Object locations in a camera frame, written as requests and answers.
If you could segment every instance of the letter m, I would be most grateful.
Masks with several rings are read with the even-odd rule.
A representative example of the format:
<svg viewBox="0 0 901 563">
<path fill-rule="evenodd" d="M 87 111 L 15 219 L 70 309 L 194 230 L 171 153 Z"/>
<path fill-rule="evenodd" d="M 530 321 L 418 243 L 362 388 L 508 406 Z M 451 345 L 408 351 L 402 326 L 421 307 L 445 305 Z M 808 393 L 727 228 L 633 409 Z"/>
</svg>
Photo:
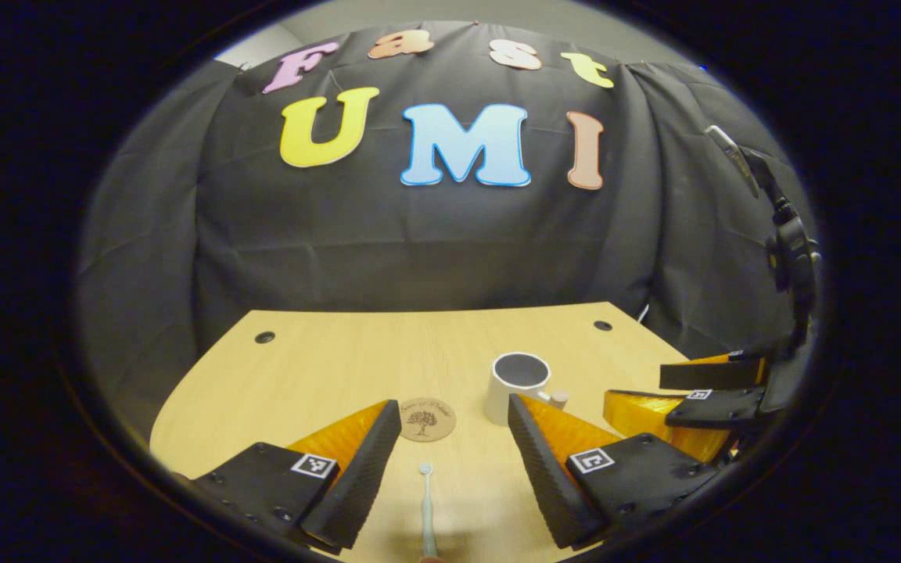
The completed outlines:
<svg viewBox="0 0 901 563">
<path fill-rule="evenodd" d="M 465 131 L 454 114 L 439 103 L 408 107 L 404 117 L 412 122 L 412 150 L 408 170 L 401 174 L 406 185 L 433 185 L 443 178 L 433 161 L 437 151 L 455 181 L 464 181 L 479 153 L 485 161 L 475 178 L 485 185 L 528 185 L 523 170 L 519 125 L 526 118 L 522 107 L 486 106 L 472 128 Z"/>
</svg>

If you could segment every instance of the white wall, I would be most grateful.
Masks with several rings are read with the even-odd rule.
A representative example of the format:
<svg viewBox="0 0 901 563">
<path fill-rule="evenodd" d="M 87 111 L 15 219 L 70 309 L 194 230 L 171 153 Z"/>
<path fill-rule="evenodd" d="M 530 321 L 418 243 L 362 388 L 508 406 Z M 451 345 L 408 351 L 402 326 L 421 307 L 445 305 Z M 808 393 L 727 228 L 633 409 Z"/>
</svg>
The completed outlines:
<svg viewBox="0 0 901 563">
<path fill-rule="evenodd" d="M 216 58 L 248 68 L 321 39 L 416 20 L 478 20 L 544 33 L 623 62 L 691 63 L 647 31 L 571 0 L 331 0 L 268 25 Z"/>
</svg>

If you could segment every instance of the table surface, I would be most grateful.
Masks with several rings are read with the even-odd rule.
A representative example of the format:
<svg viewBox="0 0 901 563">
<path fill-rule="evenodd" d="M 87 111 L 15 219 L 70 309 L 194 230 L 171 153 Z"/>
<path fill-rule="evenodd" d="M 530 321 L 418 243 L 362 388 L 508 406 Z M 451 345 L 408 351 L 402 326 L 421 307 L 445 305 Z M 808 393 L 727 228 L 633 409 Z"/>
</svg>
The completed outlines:
<svg viewBox="0 0 901 563">
<path fill-rule="evenodd" d="M 611 331 L 594 327 L 607 321 Z M 273 331 L 271 342 L 255 335 Z M 557 561 L 509 428 L 483 414 L 491 363 L 543 357 L 566 412 L 612 430 L 606 389 L 660 393 L 659 366 L 686 360 L 611 303 L 432 313 L 253 310 L 183 378 L 151 432 L 151 452 L 194 479 L 254 442 L 287 446 L 380 400 L 433 396 L 458 423 L 440 441 L 399 438 L 371 515 L 343 561 L 422 555 L 419 464 L 433 464 L 437 553 L 448 563 Z"/>
</svg>

